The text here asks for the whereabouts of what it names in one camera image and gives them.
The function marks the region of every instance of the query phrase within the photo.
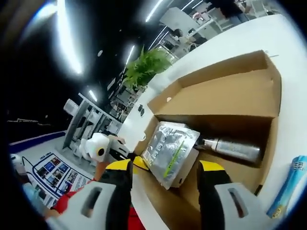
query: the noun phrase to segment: red object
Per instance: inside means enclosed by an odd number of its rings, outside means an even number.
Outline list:
[[[75,195],[78,191],[80,191],[82,188],[79,188],[77,191],[74,192],[68,192],[61,196],[55,206],[53,207],[54,210],[56,210],[58,213],[62,214],[66,208],[68,200]],[[142,225],[138,215],[135,212],[135,209],[130,207],[129,212],[129,218],[128,218],[128,229],[129,230],[145,230],[144,226]]]

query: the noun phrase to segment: white table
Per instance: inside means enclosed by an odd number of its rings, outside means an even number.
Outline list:
[[[165,79],[166,87],[172,81],[200,68],[260,49],[267,51],[282,76],[275,155],[266,182],[258,195],[263,208],[267,210],[286,179],[292,159],[298,155],[307,155],[307,51],[298,32],[282,15],[258,18],[219,34],[157,77],[160,84]],[[144,135],[153,116],[145,105],[158,93],[159,90],[148,88],[118,133],[126,139],[131,150]],[[139,104],[145,108],[143,117],[135,112]],[[135,137],[131,135],[132,129],[134,134],[139,134]]]
[[[195,34],[199,33],[202,37],[207,38],[208,40],[211,39],[211,37],[206,37],[203,35],[203,33],[201,32],[202,29],[204,29],[207,26],[210,26],[211,23],[215,23],[213,19],[210,19],[209,21],[205,22],[203,25],[201,25],[200,27],[198,27],[195,31],[193,31],[192,33],[188,34],[187,38],[193,37]],[[218,35],[217,32],[215,32],[215,34],[212,34],[212,37]]]

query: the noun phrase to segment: silver foil bag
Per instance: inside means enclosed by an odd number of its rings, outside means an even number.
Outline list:
[[[142,158],[164,188],[171,187],[199,136],[185,124],[158,124]]]

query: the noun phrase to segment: silver metal bottle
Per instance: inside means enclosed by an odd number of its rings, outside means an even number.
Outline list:
[[[217,153],[257,162],[260,157],[260,147],[250,143],[240,143],[229,138],[202,138],[198,141],[197,148],[213,150]]]

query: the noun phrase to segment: ceiling light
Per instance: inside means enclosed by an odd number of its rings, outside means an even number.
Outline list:
[[[163,38],[165,38],[166,35],[168,35],[168,31],[165,33],[165,35],[163,35],[163,37],[160,39],[159,43],[163,40]]]
[[[96,96],[95,96],[95,94],[93,93],[93,91],[89,91],[89,94],[90,94],[90,96],[93,98],[93,100],[95,101],[95,102],[97,102],[97,98],[96,98]]]
[[[113,96],[114,94],[114,91],[109,95],[109,99]]]
[[[184,10],[185,8],[187,8],[193,1],[195,0],[191,0],[187,5],[185,5],[181,10]]]
[[[106,90],[109,91],[109,89],[111,89],[112,85],[114,85],[116,78],[114,78],[110,84],[107,86]]]
[[[197,3],[195,6],[193,6],[192,9],[194,9],[195,7],[197,7],[201,3],[202,3],[202,0],[199,3]]]
[[[35,15],[39,19],[47,18],[57,11],[57,6],[54,3],[47,3]]]
[[[58,0],[58,30],[60,47],[67,62],[77,74],[81,74],[82,68],[77,58],[76,50],[73,47],[71,30],[66,15],[65,0]]]
[[[154,41],[152,42],[152,44],[149,46],[148,50],[151,49],[151,47],[153,46],[153,44],[156,42],[156,40],[159,38],[159,36],[163,33],[163,31],[166,29],[167,27],[165,26],[161,32],[158,34],[158,36],[154,39]]]
[[[102,55],[102,52],[103,52],[103,51],[100,50],[100,51],[98,52],[97,56],[100,57],[100,56]]]
[[[133,47],[132,47],[131,50],[130,50],[129,56],[128,56],[127,61],[126,61],[126,65],[128,64],[128,62],[129,62],[129,60],[130,60],[130,57],[131,57],[131,55],[132,55],[132,53],[133,53],[133,51],[134,51],[134,48],[135,48],[135,45],[133,45]]]
[[[149,15],[146,18],[145,22],[148,22],[150,20],[150,18],[152,17],[152,15],[154,14],[154,12],[156,11],[156,9],[159,7],[159,5],[163,2],[163,0],[159,0],[157,2],[157,4],[153,7],[152,11],[150,11]]]

